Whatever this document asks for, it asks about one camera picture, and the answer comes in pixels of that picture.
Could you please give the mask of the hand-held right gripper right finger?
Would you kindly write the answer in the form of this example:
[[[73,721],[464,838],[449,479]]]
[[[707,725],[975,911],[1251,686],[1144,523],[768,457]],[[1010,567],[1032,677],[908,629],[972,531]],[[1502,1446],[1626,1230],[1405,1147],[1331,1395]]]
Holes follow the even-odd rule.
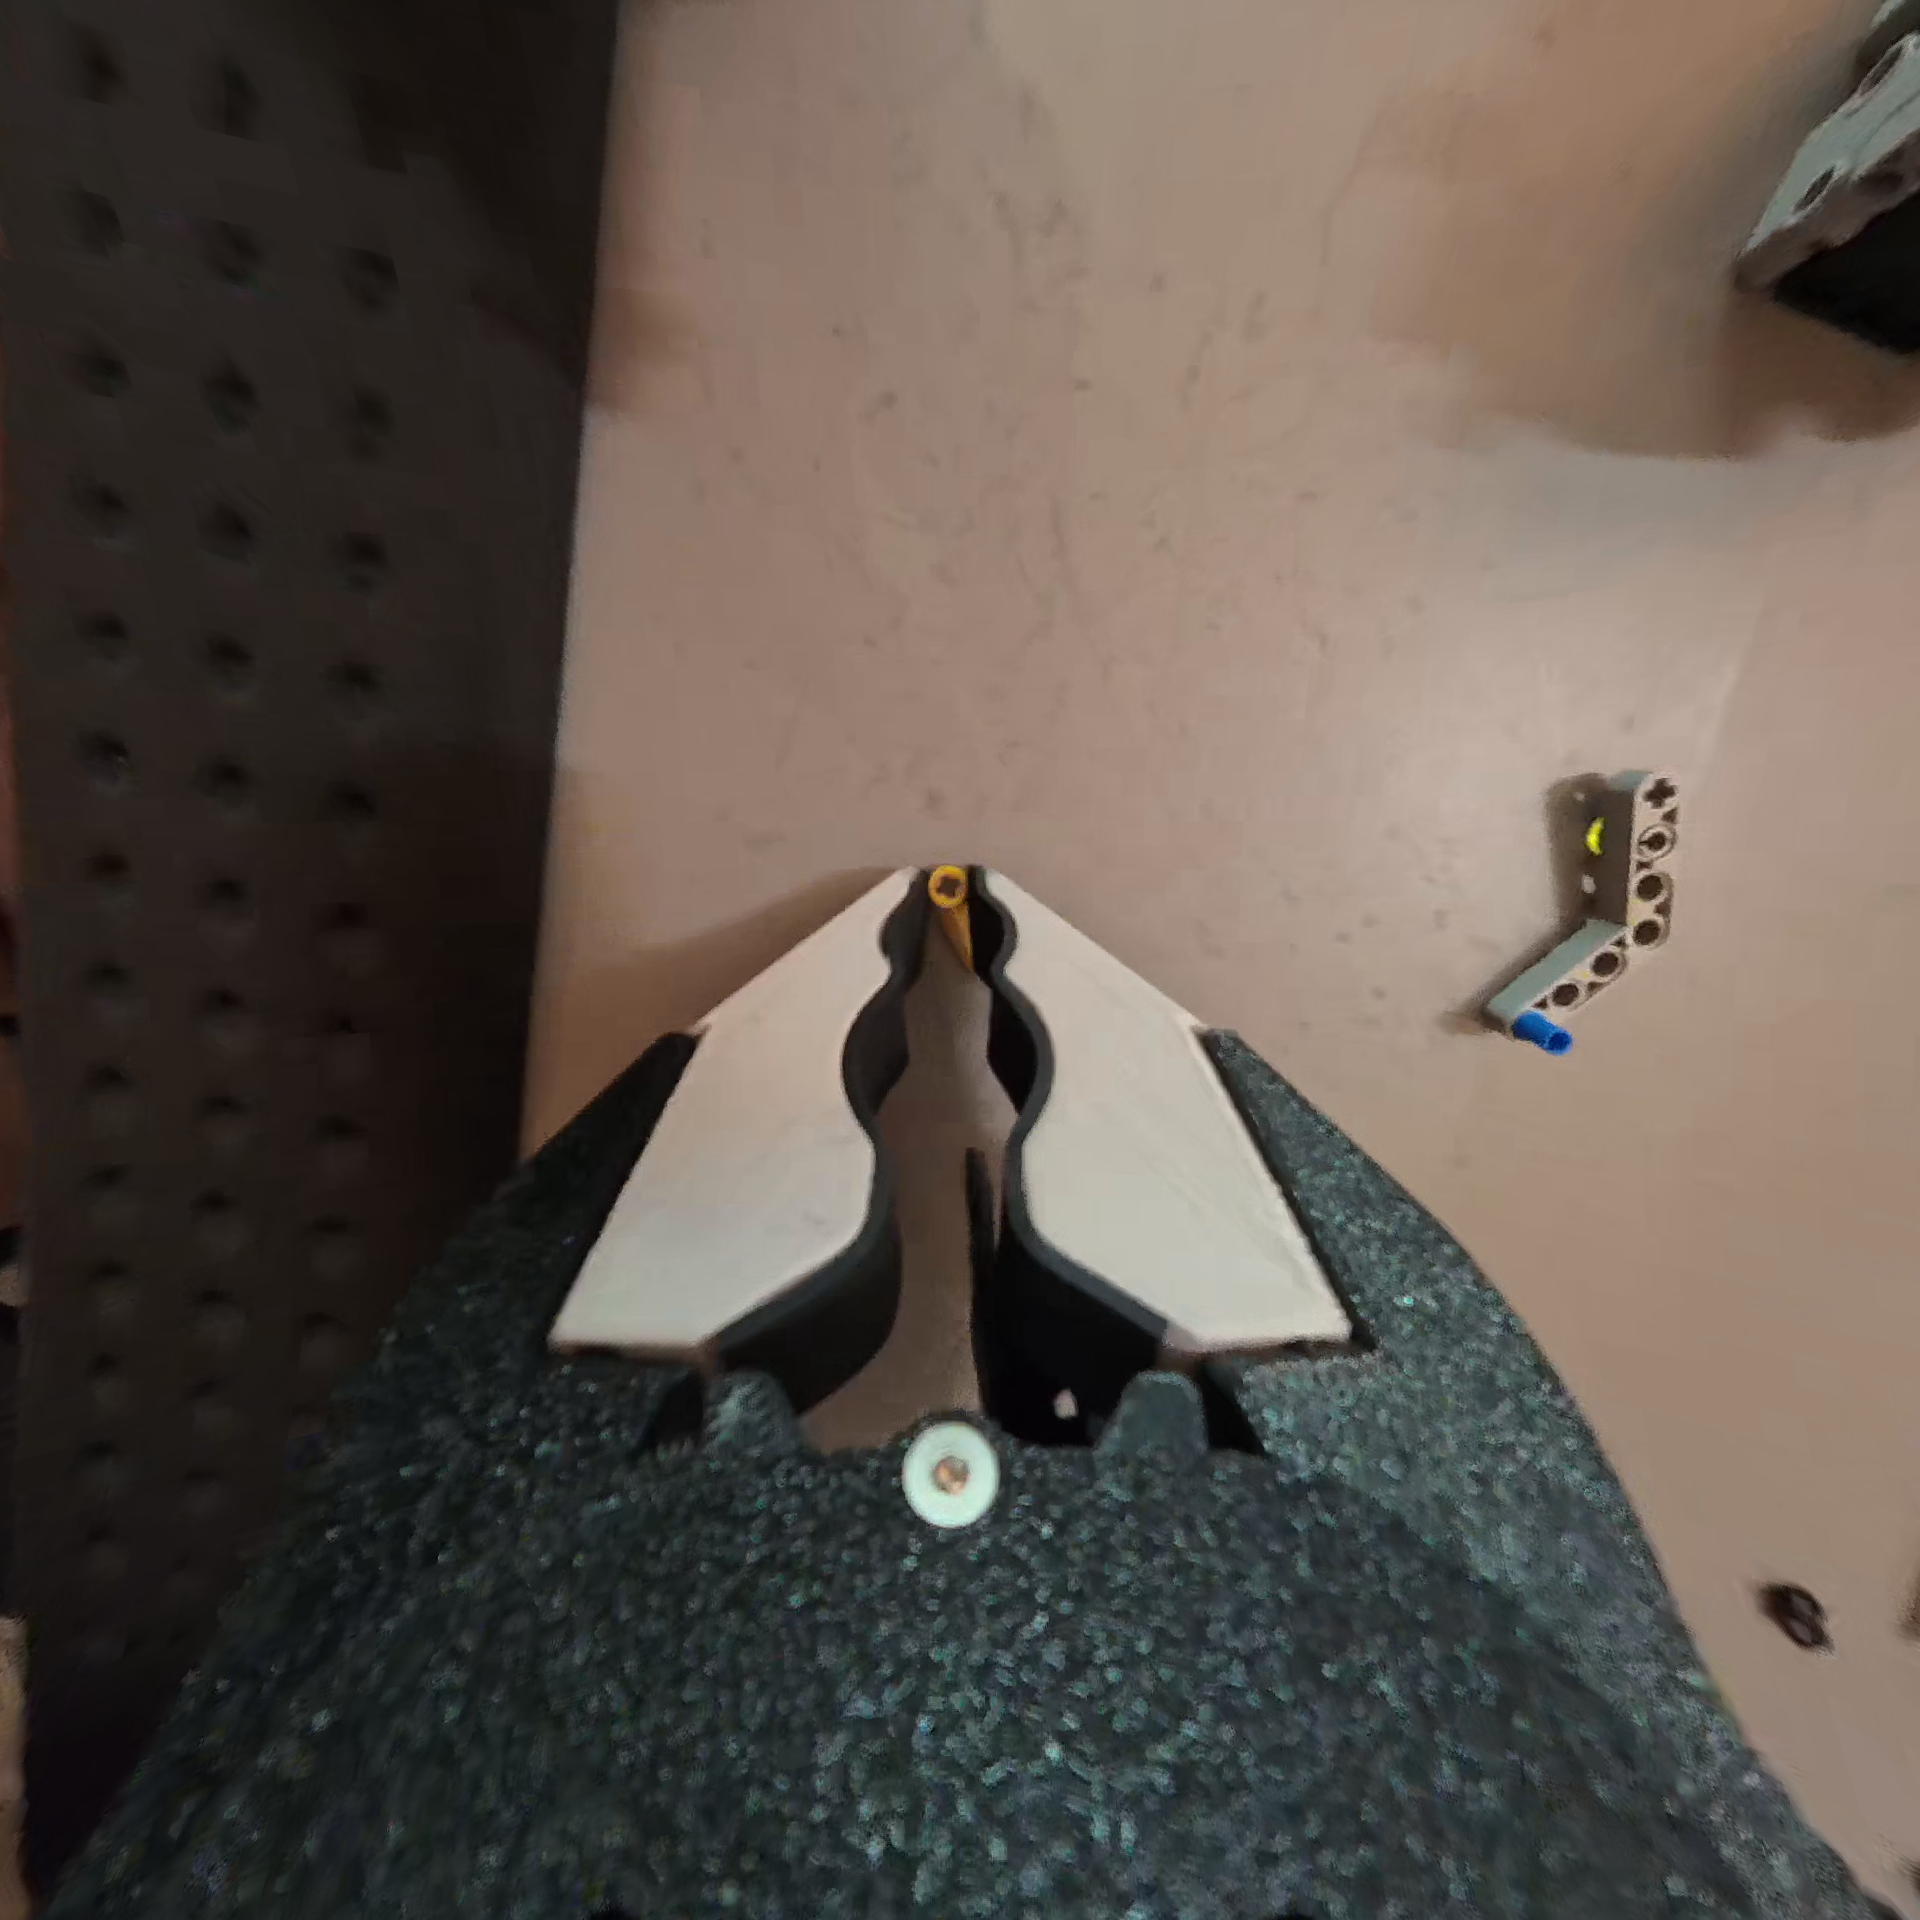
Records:
[[[1210,1029],[993,869],[966,923],[1012,1106],[999,1179],[970,1171],[986,1415],[1108,1422],[1145,1372],[1353,1352]]]

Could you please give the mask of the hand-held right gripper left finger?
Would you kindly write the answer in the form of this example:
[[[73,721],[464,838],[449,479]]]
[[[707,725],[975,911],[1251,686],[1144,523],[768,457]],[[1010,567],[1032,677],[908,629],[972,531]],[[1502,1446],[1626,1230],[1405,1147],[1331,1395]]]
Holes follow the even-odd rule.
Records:
[[[550,1328],[555,1355],[846,1387],[900,1304],[878,1106],[908,1065],[924,872],[896,869],[668,1040],[668,1091]]]

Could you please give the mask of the grey angled beam piece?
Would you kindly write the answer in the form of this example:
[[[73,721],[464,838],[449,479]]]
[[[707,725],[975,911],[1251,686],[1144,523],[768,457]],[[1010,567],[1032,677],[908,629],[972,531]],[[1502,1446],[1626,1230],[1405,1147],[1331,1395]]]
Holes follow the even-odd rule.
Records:
[[[1597,812],[1606,817],[1603,859],[1586,859],[1580,829]],[[1683,785],[1671,773],[1618,772],[1569,781],[1553,823],[1569,837],[1569,932],[1482,1002],[1478,1023],[1506,1040],[1525,1010],[1569,1029],[1577,1011],[1659,954],[1674,923]]]

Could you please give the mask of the pile of small brick pieces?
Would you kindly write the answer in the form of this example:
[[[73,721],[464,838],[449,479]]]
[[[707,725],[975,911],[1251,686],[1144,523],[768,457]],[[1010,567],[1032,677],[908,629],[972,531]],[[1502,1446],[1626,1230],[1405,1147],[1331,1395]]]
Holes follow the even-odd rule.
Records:
[[[1898,1590],[1867,1601],[1833,1601],[1811,1593],[1799,1582],[1765,1582],[1755,1590],[1756,1606],[1771,1627],[1802,1654],[1811,1656],[1887,1656],[1887,1649],[1916,1663],[1916,1574],[1911,1572]]]

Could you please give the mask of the grey desk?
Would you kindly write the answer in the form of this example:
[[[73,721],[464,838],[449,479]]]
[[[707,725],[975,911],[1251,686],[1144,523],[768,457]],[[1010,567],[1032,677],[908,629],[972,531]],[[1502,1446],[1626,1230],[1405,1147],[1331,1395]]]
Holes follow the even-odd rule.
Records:
[[[1727,267],[1870,5],[629,5],[521,1143],[1002,869],[1450,1226],[1916,1913],[1916,369]],[[1683,785],[1551,1057],[1569,781]]]

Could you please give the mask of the blue grey brick robot model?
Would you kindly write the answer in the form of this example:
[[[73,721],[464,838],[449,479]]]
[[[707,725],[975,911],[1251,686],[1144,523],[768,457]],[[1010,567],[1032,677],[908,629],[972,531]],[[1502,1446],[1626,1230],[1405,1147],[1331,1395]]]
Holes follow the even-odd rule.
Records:
[[[1916,5],[1881,5],[1850,92],[1811,128],[1741,246],[1734,283],[1916,355]]]

